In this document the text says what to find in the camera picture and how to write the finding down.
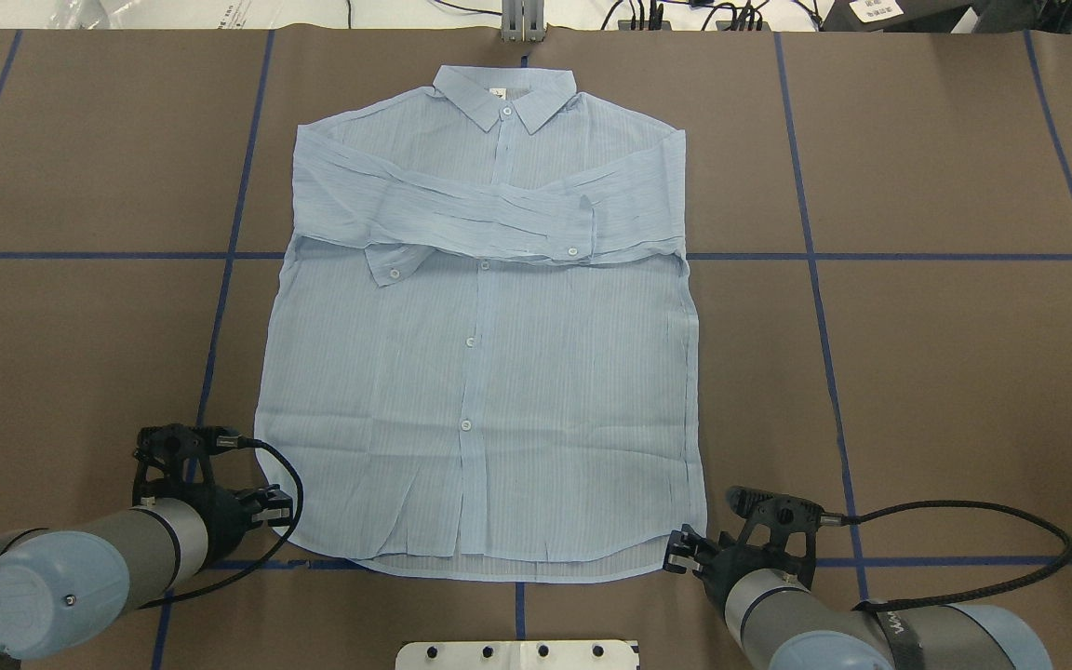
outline brown table surface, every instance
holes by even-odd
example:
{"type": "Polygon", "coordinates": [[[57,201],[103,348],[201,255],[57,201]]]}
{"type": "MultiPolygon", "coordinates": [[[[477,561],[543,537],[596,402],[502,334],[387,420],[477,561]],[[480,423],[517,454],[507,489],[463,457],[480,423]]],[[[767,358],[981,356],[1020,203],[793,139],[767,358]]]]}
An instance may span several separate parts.
{"type": "MultiPolygon", "coordinates": [[[[735,526],[732,483],[860,512],[991,500],[1072,532],[1072,38],[553,29],[506,46],[306,26],[0,32],[0,532],[122,508],[140,426],[251,430],[297,123],[442,63],[524,56],[688,132],[712,533],[735,526]]],[[[258,479],[247,455],[221,463],[258,479]]],[[[967,589],[1056,548],[996,513],[912,512],[822,531],[816,591],[849,608],[967,589]]],[[[994,602],[1072,669],[1072,567],[994,602]]],[[[747,667],[690,577],[403,580],[297,548],[27,666],[391,667],[408,640],[517,637],[747,667]]]]}

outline long-sleeve button-up shirt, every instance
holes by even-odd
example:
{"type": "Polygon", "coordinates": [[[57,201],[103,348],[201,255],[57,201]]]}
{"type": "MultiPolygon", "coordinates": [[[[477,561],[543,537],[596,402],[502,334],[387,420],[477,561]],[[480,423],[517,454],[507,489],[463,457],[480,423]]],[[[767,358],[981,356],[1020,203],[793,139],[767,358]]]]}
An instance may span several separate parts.
{"type": "Polygon", "coordinates": [[[255,422],[294,541],[594,582],[703,528],[684,178],[684,132],[569,72],[447,65],[301,126],[255,422]]]}

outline sticker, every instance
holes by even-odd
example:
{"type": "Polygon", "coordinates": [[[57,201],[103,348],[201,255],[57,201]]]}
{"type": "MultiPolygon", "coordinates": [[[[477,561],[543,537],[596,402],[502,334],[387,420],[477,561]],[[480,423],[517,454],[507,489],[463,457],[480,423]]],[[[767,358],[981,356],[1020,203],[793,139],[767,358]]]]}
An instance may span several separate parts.
{"type": "Polygon", "coordinates": [[[865,25],[905,13],[905,10],[896,4],[896,0],[854,0],[850,3],[850,8],[854,10],[854,16],[865,25]]]}

